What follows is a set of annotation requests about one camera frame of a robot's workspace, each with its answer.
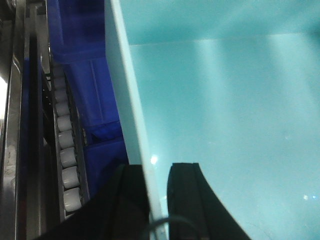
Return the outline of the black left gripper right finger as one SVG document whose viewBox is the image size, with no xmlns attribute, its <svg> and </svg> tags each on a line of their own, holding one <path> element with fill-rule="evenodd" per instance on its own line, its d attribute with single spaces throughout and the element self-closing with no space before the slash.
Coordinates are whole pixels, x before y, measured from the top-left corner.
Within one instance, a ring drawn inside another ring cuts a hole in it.
<svg viewBox="0 0 320 240">
<path fill-rule="evenodd" d="M 167 182 L 171 240 L 248 240 L 249 236 L 220 202 L 198 163 L 174 163 Z"/>
</svg>

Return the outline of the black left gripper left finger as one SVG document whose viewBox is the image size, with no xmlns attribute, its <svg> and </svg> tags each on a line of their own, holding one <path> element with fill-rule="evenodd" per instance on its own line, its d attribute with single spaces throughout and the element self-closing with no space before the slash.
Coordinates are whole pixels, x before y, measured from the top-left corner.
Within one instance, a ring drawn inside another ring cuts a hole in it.
<svg viewBox="0 0 320 240">
<path fill-rule="evenodd" d="M 139 240 L 150 206 L 141 165 L 120 165 L 108 182 L 40 240 Z"/>
</svg>

